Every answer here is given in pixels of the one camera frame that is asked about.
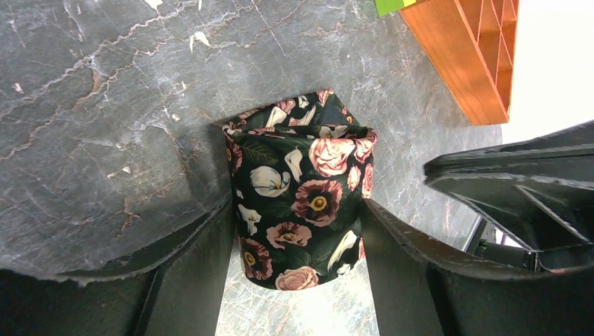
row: folded floral cloth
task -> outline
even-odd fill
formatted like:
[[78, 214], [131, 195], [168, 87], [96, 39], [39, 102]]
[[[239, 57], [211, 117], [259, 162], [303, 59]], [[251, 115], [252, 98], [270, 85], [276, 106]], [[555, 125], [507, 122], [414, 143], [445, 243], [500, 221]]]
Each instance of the folded floral cloth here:
[[364, 258], [358, 217], [371, 195], [378, 135], [359, 126], [332, 90], [241, 113], [223, 134], [250, 281], [309, 288]]

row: cracked concrete surface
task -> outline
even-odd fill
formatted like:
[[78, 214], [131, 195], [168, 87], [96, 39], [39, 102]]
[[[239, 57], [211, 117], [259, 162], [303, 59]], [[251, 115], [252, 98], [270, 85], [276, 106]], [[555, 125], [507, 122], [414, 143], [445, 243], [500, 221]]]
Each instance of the cracked concrete surface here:
[[[374, 198], [454, 246], [474, 214], [422, 185], [470, 127], [372, 0], [0, 1], [0, 267], [94, 270], [229, 197], [213, 122], [333, 87], [376, 128]], [[209, 42], [191, 36], [202, 32]]]

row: wooden organizer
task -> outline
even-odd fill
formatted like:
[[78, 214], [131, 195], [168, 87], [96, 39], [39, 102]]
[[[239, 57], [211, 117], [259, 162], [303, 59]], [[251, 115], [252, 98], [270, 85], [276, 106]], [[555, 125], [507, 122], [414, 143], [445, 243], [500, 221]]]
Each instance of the wooden organizer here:
[[473, 125], [509, 121], [519, 0], [426, 0], [400, 10]]

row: floral fabric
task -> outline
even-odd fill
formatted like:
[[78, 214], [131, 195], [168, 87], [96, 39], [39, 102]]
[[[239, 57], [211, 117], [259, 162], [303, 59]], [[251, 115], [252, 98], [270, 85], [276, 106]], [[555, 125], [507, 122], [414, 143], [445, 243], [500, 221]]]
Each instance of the floral fabric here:
[[250, 281], [310, 288], [364, 258], [357, 219], [371, 196], [378, 135], [332, 89], [241, 113], [223, 134]]

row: white paint chip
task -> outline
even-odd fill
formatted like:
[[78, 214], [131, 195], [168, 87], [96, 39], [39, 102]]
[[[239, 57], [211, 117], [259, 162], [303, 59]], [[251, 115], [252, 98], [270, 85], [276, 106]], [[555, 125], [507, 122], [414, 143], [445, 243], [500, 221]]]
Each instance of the white paint chip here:
[[194, 33], [194, 38], [196, 39], [196, 41], [200, 41], [210, 47], [210, 42], [208, 41], [206, 35], [203, 32], [197, 31], [196, 33]]
[[163, 5], [162, 0], [144, 0], [150, 7], [152, 7], [155, 11], [159, 5]]
[[19, 83], [14, 83], [13, 84], [13, 89], [15, 89], [16, 92], [19, 92], [22, 95], [25, 94], [25, 91], [22, 90], [22, 87], [20, 87], [20, 84]]

